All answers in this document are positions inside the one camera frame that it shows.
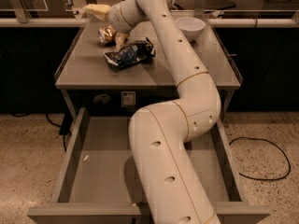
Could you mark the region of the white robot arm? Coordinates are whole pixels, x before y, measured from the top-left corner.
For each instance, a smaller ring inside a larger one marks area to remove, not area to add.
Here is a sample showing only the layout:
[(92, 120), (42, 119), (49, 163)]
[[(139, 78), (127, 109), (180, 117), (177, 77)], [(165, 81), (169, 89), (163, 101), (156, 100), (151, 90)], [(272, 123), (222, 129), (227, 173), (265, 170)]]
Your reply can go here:
[(84, 10), (121, 33), (150, 21), (178, 89), (176, 100), (147, 105), (129, 123), (135, 166), (155, 224), (221, 224), (194, 171), (184, 144), (208, 132), (221, 99), (207, 69), (176, 26), (174, 0), (124, 0)]

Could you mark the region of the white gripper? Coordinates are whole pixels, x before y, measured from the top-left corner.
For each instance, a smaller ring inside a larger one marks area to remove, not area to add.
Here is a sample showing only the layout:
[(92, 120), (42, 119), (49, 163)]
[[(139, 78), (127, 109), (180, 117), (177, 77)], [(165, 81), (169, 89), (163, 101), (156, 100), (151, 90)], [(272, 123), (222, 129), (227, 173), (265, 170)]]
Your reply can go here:
[(109, 23), (118, 32), (115, 36), (115, 50), (117, 52), (125, 46), (125, 41), (129, 37), (128, 33), (134, 28), (125, 17), (125, 9), (126, 4), (124, 2), (120, 2), (112, 7), (109, 5), (89, 4), (83, 8), (86, 13), (94, 15), (100, 21), (105, 21), (108, 16)]

